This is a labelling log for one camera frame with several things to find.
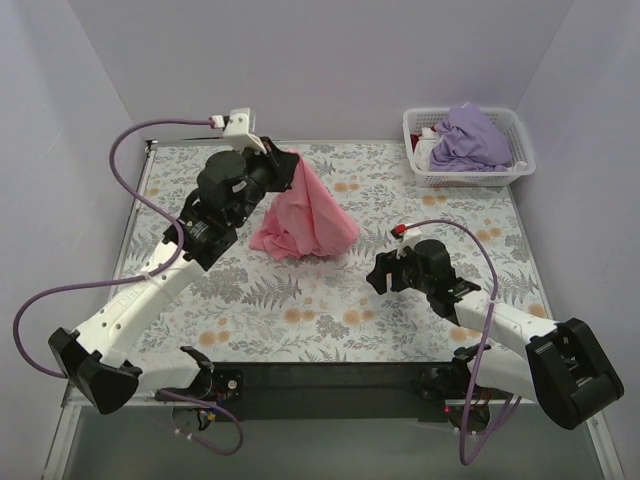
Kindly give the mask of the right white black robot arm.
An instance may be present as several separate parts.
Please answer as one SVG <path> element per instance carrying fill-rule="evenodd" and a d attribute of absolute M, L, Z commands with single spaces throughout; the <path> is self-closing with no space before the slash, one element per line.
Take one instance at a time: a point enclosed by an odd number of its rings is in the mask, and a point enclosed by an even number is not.
<path fill-rule="evenodd" d="M 492 302 L 479 285 L 456 274 L 440 241 L 412 241 L 378 254 L 366 280 L 380 295 L 417 290 L 439 317 L 488 335 L 484 347 L 460 348 L 449 365 L 432 369 L 425 380 L 430 390 L 500 390 L 536 402 L 568 430 L 624 394 L 620 377 L 585 322 L 557 322 Z"/>

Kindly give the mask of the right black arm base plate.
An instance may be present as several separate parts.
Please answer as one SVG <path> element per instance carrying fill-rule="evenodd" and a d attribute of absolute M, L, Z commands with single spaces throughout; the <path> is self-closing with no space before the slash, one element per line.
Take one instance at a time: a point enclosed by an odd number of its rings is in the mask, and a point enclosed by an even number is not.
<path fill-rule="evenodd" d="M 463 399 L 466 397 L 471 374 L 467 367 L 453 365 L 422 369 L 411 381 L 411 388 L 425 400 Z"/>

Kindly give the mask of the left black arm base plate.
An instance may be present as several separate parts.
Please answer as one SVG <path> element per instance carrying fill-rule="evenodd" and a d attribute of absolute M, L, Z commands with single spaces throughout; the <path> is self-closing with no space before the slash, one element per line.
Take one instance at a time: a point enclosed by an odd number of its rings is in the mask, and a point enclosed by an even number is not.
<path fill-rule="evenodd" d="M 202 370 L 189 387 L 189 395 L 205 401 L 239 401 L 245 375 L 238 369 Z"/>

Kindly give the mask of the pink t shirt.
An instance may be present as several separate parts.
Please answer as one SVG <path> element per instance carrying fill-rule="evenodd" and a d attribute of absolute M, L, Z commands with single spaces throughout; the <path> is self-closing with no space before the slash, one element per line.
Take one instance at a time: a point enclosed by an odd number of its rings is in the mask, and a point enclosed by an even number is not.
<path fill-rule="evenodd" d="M 276 195 L 249 247 L 277 261 L 308 255 L 339 256 L 347 253 L 359 234 L 356 222 L 311 166 L 300 159 L 291 188 Z"/>

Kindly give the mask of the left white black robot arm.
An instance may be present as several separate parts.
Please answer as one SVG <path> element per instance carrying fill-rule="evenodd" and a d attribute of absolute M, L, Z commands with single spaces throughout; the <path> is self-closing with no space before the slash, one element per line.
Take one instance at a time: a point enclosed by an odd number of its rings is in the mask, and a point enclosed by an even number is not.
<path fill-rule="evenodd" d="M 195 348 L 139 359 L 129 354 L 159 314 L 236 242 L 238 228 L 265 195 L 291 188 L 299 155 L 278 149 L 269 138 L 263 146 L 212 155 L 141 280 L 75 329 L 59 328 L 50 336 L 59 367 L 100 413 L 115 412 L 139 392 L 151 391 L 158 400 L 173 394 L 212 397 L 214 365 Z"/>

